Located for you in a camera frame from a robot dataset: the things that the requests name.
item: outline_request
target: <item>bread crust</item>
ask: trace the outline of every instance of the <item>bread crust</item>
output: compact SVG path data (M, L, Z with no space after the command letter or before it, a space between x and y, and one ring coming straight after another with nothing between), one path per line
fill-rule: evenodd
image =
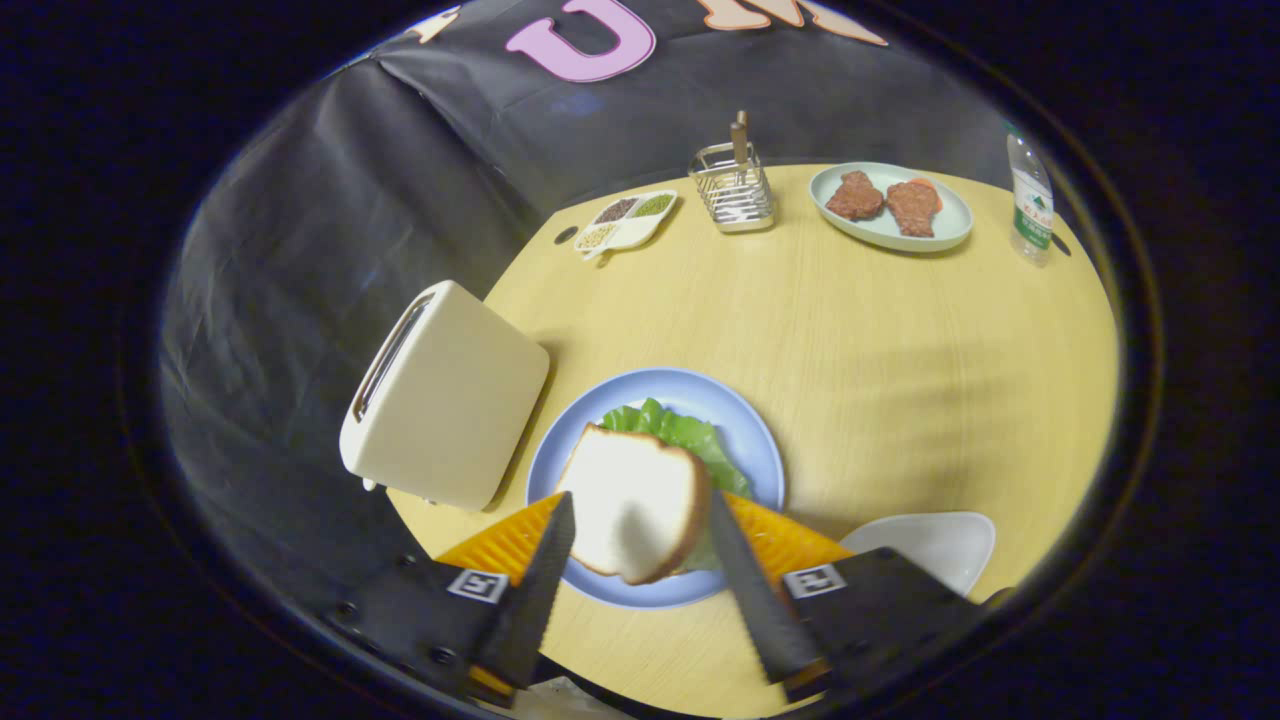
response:
M689 557L689 553L694 551L694 547L701 538L703 530L707 528L708 515L710 512L710 505L712 505L712 480L710 480L710 474L707 471L707 465L703 464L701 457L694 455L692 452L682 447L667 445L662 442L662 439L659 439L657 436L652 436L649 433L626 433L620 430L609 430L596 424L588 423L586 427L582 428L582 434L579 436L577 438L577 445L573 446L573 452L570 454L568 460L564 462L564 470L561 471L561 478L559 480L557 480L556 489L552 491L553 493L561 492L561 486L564 483L564 474L573 464L573 459L577 455L577 450L582 447L582 439L590 433L598 433L605 436L630 436L634 437L636 442L653 445L659 452L680 455L681 457L690 460L694 466L694 483L696 487L694 488L695 489L694 503L692 503L692 510L690 511L691 519L689 521L687 529L685 530L685 536L680 539L680 543L676 544L676 550L672 551L672 553L667 556L666 560L659 562L658 566L654 568L653 573L650 573L649 575L645 575L639 580L628 580L627 578L622 578L622 582L628 585L646 585L649 583L655 583L666 578L667 575L672 574L676 569L680 568L680 564L684 562L685 559ZM607 578L621 575L620 573L607 573L600 570L599 568L593 568L590 564L584 562L582 559L577 557L576 555L572 555L572 557L579 562L581 562L584 568L595 573L596 575L604 575Z

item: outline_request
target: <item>seasoning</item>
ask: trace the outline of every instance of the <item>seasoning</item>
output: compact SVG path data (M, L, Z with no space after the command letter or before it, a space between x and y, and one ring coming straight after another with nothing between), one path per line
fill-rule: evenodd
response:
M654 197L650 197L649 200L645 200L640 205L640 208L636 208L635 214L631 215L631 217L632 218L640 218L640 217L644 217L644 215L657 215L657 214L662 213L663 210L666 210L667 205L671 205L671 196L669 195L655 195Z
M584 234L582 237L580 237L577 241L577 246L580 249L595 247L596 245L604 242L611 234L613 234L613 231L616 228L617 225L600 225L593 229L591 232Z
M622 200L618 200L613 205L605 208L604 211L600 213L600 217L595 219L595 222L612 223L613 220L621 220L622 217L627 214L627 210L630 210L631 206L635 204L636 204L635 197L623 197Z

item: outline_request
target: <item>wire utensil holder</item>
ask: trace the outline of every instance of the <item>wire utensil holder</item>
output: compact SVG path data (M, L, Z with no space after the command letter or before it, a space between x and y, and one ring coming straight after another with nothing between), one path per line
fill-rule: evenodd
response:
M698 193L721 232L773 225L773 191L755 146L746 140L746 111L730 124L731 142L703 147L689 164Z

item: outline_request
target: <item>lettuce leaf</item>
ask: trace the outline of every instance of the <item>lettuce leaf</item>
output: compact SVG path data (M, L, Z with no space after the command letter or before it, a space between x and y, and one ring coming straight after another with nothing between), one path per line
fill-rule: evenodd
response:
M639 410L628 405L609 410L604 414L604 421L600 423L600 427L607 430L646 433L667 445L682 447L701 459L716 488L753 500L751 483L730 462L724 448L719 445L716 427L710 423L687 415L677 415L663 409L660 402L650 397L644 401ZM689 553L682 569L716 570L718 568L719 561L716 557L716 548L712 544L710 529L708 528L692 552Z

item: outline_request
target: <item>blue plate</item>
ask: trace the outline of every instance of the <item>blue plate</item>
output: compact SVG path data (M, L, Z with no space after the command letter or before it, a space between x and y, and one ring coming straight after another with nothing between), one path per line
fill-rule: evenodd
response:
M782 509L782 456L760 415L742 396L708 378L680 368L648 368L609 378L586 391L556 419L529 469L527 502L552 493L559 482L582 428L599 423L620 405L640 406L652 397L680 415L692 415L716 425L721 446L751 482L755 501ZM620 607L659 610L705 600L724 588L721 573L698 570L648 585L628 585L617 577L598 575L570 557L564 582L580 593Z

